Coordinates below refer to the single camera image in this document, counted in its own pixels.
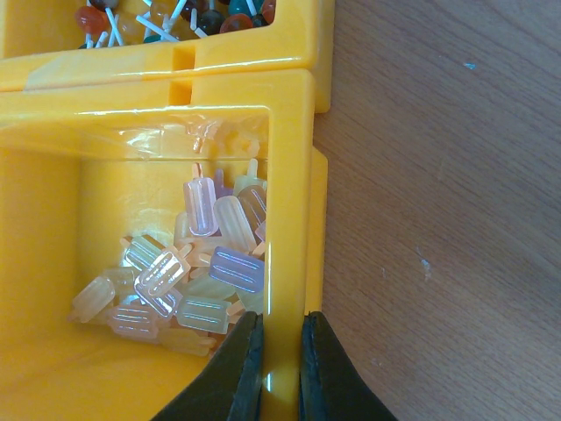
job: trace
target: small plastic part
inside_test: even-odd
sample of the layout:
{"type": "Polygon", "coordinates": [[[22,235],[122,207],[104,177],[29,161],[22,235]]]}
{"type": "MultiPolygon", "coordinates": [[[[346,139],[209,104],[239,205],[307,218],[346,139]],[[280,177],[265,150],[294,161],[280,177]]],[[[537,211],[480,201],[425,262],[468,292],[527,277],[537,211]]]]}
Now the small plastic part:
{"type": "Polygon", "coordinates": [[[265,2],[263,3],[261,14],[268,24],[272,24],[272,22],[274,21],[274,13],[276,11],[276,8],[277,0],[265,0],[265,2]]]}
{"type": "Polygon", "coordinates": [[[266,192],[261,186],[248,186],[239,192],[238,199],[249,226],[255,232],[266,219],[266,192]]]}
{"type": "Polygon", "coordinates": [[[204,338],[190,329],[160,329],[158,332],[160,343],[170,351],[190,353],[204,357],[217,343],[214,338],[204,338]]]}
{"type": "Polygon", "coordinates": [[[217,199],[234,194],[234,189],[224,186],[224,170],[221,168],[218,168],[214,173],[214,190],[217,193],[217,199]]]}
{"type": "Polygon", "coordinates": [[[117,22],[117,42],[118,42],[118,35],[121,36],[121,39],[124,44],[127,45],[135,45],[141,44],[144,40],[144,26],[142,26],[139,22],[137,22],[136,16],[123,11],[119,13],[119,20],[117,22]]]}
{"type": "Polygon", "coordinates": [[[220,26],[220,33],[242,31],[244,29],[253,28],[253,22],[250,17],[244,13],[229,16],[222,26],[220,26]]]}
{"type": "Polygon", "coordinates": [[[251,159],[249,161],[247,175],[240,175],[236,178],[236,182],[234,183],[234,196],[237,196],[240,191],[248,186],[261,186],[263,190],[266,190],[266,181],[257,177],[258,165],[259,164],[255,159],[251,159]]]}
{"type": "Polygon", "coordinates": [[[175,217],[174,244],[177,246],[180,239],[191,236],[187,212],[182,212],[175,217]]]}
{"type": "Polygon", "coordinates": [[[255,230],[255,235],[259,237],[261,241],[265,241],[266,238],[266,221],[263,221],[263,224],[260,224],[255,230]]]}
{"type": "Polygon", "coordinates": [[[70,321],[79,319],[87,323],[115,298],[115,287],[107,276],[97,276],[72,300],[70,321]]]}
{"type": "Polygon", "coordinates": [[[225,300],[236,294],[236,289],[232,285],[220,282],[210,277],[209,274],[199,276],[187,283],[180,283],[176,288],[184,296],[200,296],[215,300],[225,300]]]}
{"type": "Polygon", "coordinates": [[[138,304],[118,305],[109,311],[107,324],[117,335],[128,339],[156,339],[158,315],[138,304]]]}
{"type": "Polygon", "coordinates": [[[226,247],[217,247],[210,261],[209,275],[237,289],[257,293],[263,290],[265,263],[226,247]]]}
{"type": "Polygon", "coordinates": [[[218,199],[214,213],[220,232],[230,242],[231,248],[249,253],[257,246],[252,228],[237,197],[226,196],[218,199]]]}
{"type": "Polygon", "coordinates": [[[171,17],[176,5],[177,0],[152,0],[150,20],[157,26],[163,26],[164,17],[171,17]]]}
{"type": "Polygon", "coordinates": [[[202,176],[201,164],[193,164],[192,170],[193,181],[183,185],[189,230],[195,236],[209,237],[218,231],[213,212],[217,193],[212,179],[202,176]]]}
{"type": "Polygon", "coordinates": [[[99,39],[97,40],[96,48],[101,48],[103,44],[105,44],[105,41],[107,40],[108,37],[109,34],[106,31],[103,31],[102,34],[99,36],[99,39]]]}
{"type": "Polygon", "coordinates": [[[263,302],[265,300],[263,291],[253,294],[242,289],[236,289],[236,294],[246,311],[255,311],[257,314],[263,314],[263,302]]]}
{"type": "Polygon", "coordinates": [[[263,0],[231,0],[228,7],[228,14],[236,15],[244,13],[248,17],[255,16],[261,10],[263,0]]]}
{"type": "Polygon", "coordinates": [[[75,13],[76,23],[85,32],[91,35],[99,35],[109,24],[107,15],[101,13],[95,7],[82,6],[75,13]]]}
{"type": "Polygon", "coordinates": [[[219,11],[205,11],[200,18],[199,28],[207,35],[216,35],[220,32],[220,27],[224,23],[224,15],[219,11]]]}
{"type": "Polygon", "coordinates": [[[161,29],[159,26],[153,24],[148,19],[144,18],[143,16],[137,16],[137,22],[144,25],[146,28],[150,28],[152,31],[156,32],[158,35],[161,36],[162,40],[170,41],[170,42],[179,42],[177,38],[174,38],[169,33],[161,29]]]}
{"type": "Polygon", "coordinates": [[[231,306],[227,301],[186,296],[177,310],[177,322],[200,331],[225,334],[228,332],[228,314],[231,306]]]}
{"type": "Polygon", "coordinates": [[[191,266],[185,257],[192,249],[193,246],[187,244],[180,251],[173,246],[162,250],[153,264],[138,277],[146,294],[153,298],[164,296],[183,276],[188,274],[191,266]]]}
{"type": "Polygon", "coordinates": [[[157,241],[149,236],[134,237],[124,251],[124,259],[142,272],[148,269],[161,253],[156,243],[157,241]]]}
{"type": "Polygon", "coordinates": [[[206,259],[202,259],[202,256],[212,255],[219,246],[230,246],[230,241],[225,237],[186,237],[185,239],[179,239],[176,245],[177,248],[181,248],[187,244],[193,245],[193,250],[186,257],[187,263],[192,268],[200,268],[209,265],[206,259]]]}
{"type": "Polygon", "coordinates": [[[183,9],[181,9],[181,17],[187,22],[191,22],[191,12],[197,10],[198,13],[206,11],[206,2],[204,0],[187,0],[183,9]]]}
{"type": "Polygon", "coordinates": [[[261,28],[263,26],[269,25],[265,20],[265,18],[263,17],[263,15],[261,15],[260,13],[258,13],[252,18],[252,24],[254,28],[261,28]]]}
{"type": "Polygon", "coordinates": [[[134,280],[137,277],[137,273],[133,268],[105,269],[102,276],[105,276],[113,283],[115,295],[119,300],[134,294],[134,280]]]}
{"type": "Polygon", "coordinates": [[[119,6],[119,0],[89,0],[90,4],[99,11],[105,12],[108,7],[115,10],[119,6]]]}
{"type": "Polygon", "coordinates": [[[165,320],[169,320],[177,311],[183,294],[175,288],[171,288],[163,296],[150,296],[146,288],[140,283],[139,278],[134,282],[134,290],[138,296],[152,307],[165,320]]]}

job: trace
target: yellow storage bin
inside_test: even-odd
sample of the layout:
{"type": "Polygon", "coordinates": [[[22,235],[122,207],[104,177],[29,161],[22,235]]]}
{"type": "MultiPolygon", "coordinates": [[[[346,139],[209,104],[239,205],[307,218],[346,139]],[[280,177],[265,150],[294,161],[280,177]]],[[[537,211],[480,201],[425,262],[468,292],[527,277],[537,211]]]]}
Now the yellow storage bin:
{"type": "Polygon", "coordinates": [[[268,180],[262,419],[297,419],[302,320],[323,278],[313,95],[306,70],[0,95],[1,419],[148,419],[201,372],[206,358],[66,316],[118,263],[119,238],[169,240],[194,161],[232,182],[254,155],[268,180]]]}
{"type": "MultiPolygon", "coordinates": [[[[178,43],[77,50],[74,14],[85,0],[0,0],[0,91],[306,68],[316,112],[330,107],[335,0],[278,0],[272,25],[178,43]]],[[[121,0],[144,13],[142,0],[121,0]]]]}

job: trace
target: wood grain surface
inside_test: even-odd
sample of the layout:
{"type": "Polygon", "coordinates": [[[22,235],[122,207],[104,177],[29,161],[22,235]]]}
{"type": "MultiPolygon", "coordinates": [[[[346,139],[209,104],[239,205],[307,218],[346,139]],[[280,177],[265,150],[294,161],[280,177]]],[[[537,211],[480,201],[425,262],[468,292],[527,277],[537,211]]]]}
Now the wood grain surface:
{"type": "Polygon", "coordinates": [[[561,2],[339,0],[323,309],[401,420],[561,419],[561,2]]]}

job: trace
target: translucent plastic piece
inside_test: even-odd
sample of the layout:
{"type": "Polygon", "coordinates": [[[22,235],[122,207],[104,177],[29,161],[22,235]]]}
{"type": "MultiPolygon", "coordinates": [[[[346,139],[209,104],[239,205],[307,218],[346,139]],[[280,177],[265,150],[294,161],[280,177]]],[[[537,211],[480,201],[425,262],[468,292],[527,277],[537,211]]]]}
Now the translucent plastic piece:
{"type": "Polygon", "coordinates": [[[129,339],[155,339],[158,336],[158,315],[138,304],[118,305],[109,312],[107,324],[117,335],[129,339]]]}
{"type": "Polygon", "coordinates": [[[70,320],[79,319],[87,323],[115,298],[115,287],[106,276],[98,276],[72,300],[70,320]]]}
{"type": "Polygon", "coordinates": [[[261,186],[249,186],[239,192],[238,199],[249,226],[255,232],[266,219],[266,192],[261,186]]]}
{"type": "Polygon", "coordinates": [[[134,237],[131,244],[124,251],[124,259],[139,271],[146,270],[160,255],[161,249],[145,237],[134,237]]]}
{"type": "Polygon", "coordinates": [[[230,303],[200,296],[186,296],[177,310],[177,323],[200,331],[225,334],[228,332],[230,303]]]}
{"type": "Polygon", "coordinates": [[[170,351],[199,357],[208,355],[209,350],[217,343],[216,339],[201,337],[190,329],[160,329],[158,339],[170,351]]]}
{"type": "Polygon", "coordinates": [[[263,313],[263,291],[253,294],[242,289],[236,289],[239,301],[242,302],[247,311],[255,311],[257,314],[263,313]]]}
{"type": "Polygon", "coordinates": [[[263,290],[265,263],[226,247],[217,247],[210,261],[209,275],[247,292],[263,290]]]}
{"type": "Polygon", "coordinates": [[[165,320],[169,320],[177,311],[183,294],[175,288],[171,288],[163,296],[150,296],[139,281],[134,282],[134,290],[144,303],[152,307],[165,320]]]}
{"type": "Polygon", "coordinates": [[[217,193],[217,199],[234,194],[234,189],[224,186],[224,170],[221,168],[217,169],[214,173],[214,190],[217,193]]]}
{"type": "Polygon", "coordinates": [[[133,268],[111,268],[102,273],[113,282],[115,294],[121,300],[125,296],[134,294],[134,280],[138,273],[133,268]]]}
{"type": "Polygon", "coordinates": [[[240,175],[236,178],[236,182],[234,183],[234,196],[237,196],[240,191],[248,186],[261,186],[263,190],[266,190],[266,180],[261,180],[257,177],[257,166],[257,160],[253,159],[249,161],[247,175],[240,175]]]}
{"type": "Polygon", "coordinates": [[[187,217],[187,212],[182,212],[177,217],[175,217],[175,230],[174,230],[174,244],[177,246],[177,242],[180,239],[191,236],[191,231],[189,230],[189,221],[187,217]]]}
{"type": "Polygon", "coordinates": [[[224,282],[220,282],[209,274],[199,276],[187,283],[181,283],[176,287],[184,296],[201,296],[215,300],[225,300],[236,293],[236,289],[224,282]]]}
{"type": "Polygon", "coordinates": [[[185,260],[193,268],[207,267],[209,262],[205,259],[206,254],[212,255],[217,247],[229,247],[230,241],[224,237],[187,237],[177,241],[177,246],[184,247],[187,244],[193,246],[191,253],[185,260]]]}
{"type": "Polygon", "coordinates": [[[181,252],[173,246],[164,249],[154,263],[138,276],[138,281],[148,296],[164,296],[188,274],[191,266],[185,260],[185,251],[190,251],[191,248],[191,245],[187,245],[181,252]]]}
{"type": "Polygon", "coordinates": [[[263,221],[263,224],[260,224],[255,230],[255,235],[261,240],[265,241],[266,238],[266,221],[263,221]]]}
{"type": "Polygon", "coordinates": [[[217,200],[214,182],[211,178],[202,177],[200,164],[193,164],[193,181],[183,185],[183,192],[191,233],[208,237],[218,231],[217,220],[212,211],[217,200]]]}
{"type": "Polygon", "coordinates": [[[220,232],[230,241],[230,247],[239,252],[249,253],[257,243],[252,228],[245,217],[242,205],[235,196],[221,197],[214,206],[220,232]]]}

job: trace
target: yellow plastic bin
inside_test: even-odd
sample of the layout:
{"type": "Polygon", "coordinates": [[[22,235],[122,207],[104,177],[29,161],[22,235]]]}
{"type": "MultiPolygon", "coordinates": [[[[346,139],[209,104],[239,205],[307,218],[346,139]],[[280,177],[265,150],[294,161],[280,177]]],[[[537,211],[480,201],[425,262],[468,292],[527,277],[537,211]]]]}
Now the yellow plastic bin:
{"type": "Polygon", "coordinates": [[[313,95],[306,70],[0,95],[1,419],[148,419],[201,372],[207,358],[66,316],[118,263],[119,238],[169,239],[194,161],[232,182],[255,141],[268,180],[261,413],[297,418],[302,320],[323,278],[313,95]]]}
{"type": "MultiPolygon", "coordinates": [[[[205,39],[77,50],[74,14],[85,0],[0,0],[0,91],[306,68],[316,112],[330,108],[335,0],[278,0],[272,25],[205,39]]],[[[121,0],[133,13],[142,0],[121,0]]]]}

